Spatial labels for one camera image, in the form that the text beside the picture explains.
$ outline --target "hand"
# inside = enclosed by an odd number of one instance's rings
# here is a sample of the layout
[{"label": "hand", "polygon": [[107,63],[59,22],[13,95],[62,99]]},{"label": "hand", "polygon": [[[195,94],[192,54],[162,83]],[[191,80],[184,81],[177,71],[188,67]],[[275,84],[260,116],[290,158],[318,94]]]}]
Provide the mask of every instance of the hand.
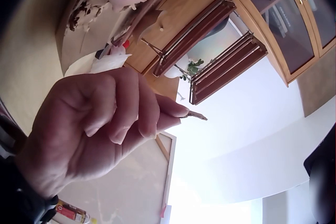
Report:
[{"label": "hand", "polygon": [[105,175],[187,113],[129,68],[67,77],[47,95],[15,163],[32,188],[50,198],[72,181]]}]

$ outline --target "green leaves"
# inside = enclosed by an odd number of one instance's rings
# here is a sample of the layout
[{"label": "green leaves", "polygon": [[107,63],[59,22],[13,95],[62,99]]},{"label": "green leaves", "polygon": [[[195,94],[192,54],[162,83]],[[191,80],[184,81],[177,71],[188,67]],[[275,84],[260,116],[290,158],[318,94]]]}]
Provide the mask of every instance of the green leaves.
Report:
[{"label": "green leaves", "polygon": [[194,64],[194,66],[200,66],[203,63],[204,63],[204,61],[199,59],[198,62]]},{"label": "green leaves", "polygon": [[[198,66],[200,66],[201,64],[203,64],[204,61],[199,59],[196,63],[194,62],[190,62],[188,64],[188,69],[187,69],[187,72],[190,76],[194,76],[195,74],[198,73],[199,70],[201,70],[201,68],[198,68]],[[180,79],[183,79],[183,80],[187,80],[186,76],[183,75],[183,76],[180,76]]]}]

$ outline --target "glass cabinet door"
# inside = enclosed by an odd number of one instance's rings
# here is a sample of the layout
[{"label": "glass cabinet door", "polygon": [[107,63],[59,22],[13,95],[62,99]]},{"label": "glass cabinet door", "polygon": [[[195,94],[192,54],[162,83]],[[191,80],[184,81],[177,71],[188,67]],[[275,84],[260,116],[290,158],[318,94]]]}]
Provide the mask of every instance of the glass cabinet door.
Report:
[{"label": "glass cabinet door", "polygon": [[320,46],[326,47],[335,38],[335,8],[336,1],[305,0],[313,13],[321,39]]},{"label": "glass cabinet door", "polygon": [[251,0],[273,33],[290,74],[314,58],[311,39],[295,0]]}]

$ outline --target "glass panel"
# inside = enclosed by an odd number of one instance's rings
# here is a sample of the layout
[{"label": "glass panel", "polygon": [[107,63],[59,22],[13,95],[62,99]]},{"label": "glass panel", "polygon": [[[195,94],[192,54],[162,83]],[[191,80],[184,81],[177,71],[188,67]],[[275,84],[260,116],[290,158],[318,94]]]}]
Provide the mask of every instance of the glass panel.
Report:
[{"label": "glass panel", "polygon": [[251,0],[274,34],[290,73],[314,57],[306,25],[294,0]]},{"label": "glass panel", "polygon": [[194,62],[199,59],[203,60],[204,63],[201,67],[204,67],[241,37],[241,33],[236,30],[236,27],[228,18],[224,20],[224,25],[224,27],[220,27],[220,25],[215,27],[205,38],[191,48],[187,52],[189,59]]},{"label": "glass panel", "polygon": [[307,0],[321,37],[322,47],[325,47],[335,37],[335,0]]}]

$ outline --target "white wall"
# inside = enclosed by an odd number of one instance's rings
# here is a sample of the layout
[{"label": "white wall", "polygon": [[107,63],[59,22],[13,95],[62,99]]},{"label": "white wall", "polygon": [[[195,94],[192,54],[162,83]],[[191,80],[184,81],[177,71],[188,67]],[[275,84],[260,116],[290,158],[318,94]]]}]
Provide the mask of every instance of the white wall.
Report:
[{"label": "white wall", "polygon": [[308,182],[262,200],[262,224],[316,224],[309,203]]},{"label": "white wall", "polygon": [[205,203],[224,204],[277,194],[308,180],[303,162],[334,123],[335,97],[271,136],[206,162],[190,162],[180,176]]},{"label": "white wall", "polygon": [[263,199],[251,200],[251,224],[263,224]]},{"label": "white wall", "polygon": [[303,117],[297,82],[287,88],[263,58],[197,106],[188,101],[190,84],[180,80],[177,102],[204,114],[207,122],[186,118],[167,132],[177,136],[175,162],[207,160],[272,135]]}]

